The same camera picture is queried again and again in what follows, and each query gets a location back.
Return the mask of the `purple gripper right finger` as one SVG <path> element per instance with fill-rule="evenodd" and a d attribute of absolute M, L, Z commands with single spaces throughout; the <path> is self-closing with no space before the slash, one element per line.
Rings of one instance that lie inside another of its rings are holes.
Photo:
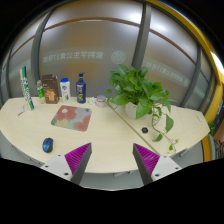
<path fill-rule="evenodd" d="M 144 185 L 181 170 L 169 156 L 159 156 L 136 143 L 133 144 L 133 156 Z"/>

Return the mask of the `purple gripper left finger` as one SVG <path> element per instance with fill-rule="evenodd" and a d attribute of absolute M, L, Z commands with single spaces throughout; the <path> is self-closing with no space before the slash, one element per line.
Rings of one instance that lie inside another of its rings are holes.
<path fill-rule="evenodd" d="M 91 144 L 87 143 L 69 153 L 58 154 L 41 168 L 49 173 L 79 185 L 92 154 Z"/>

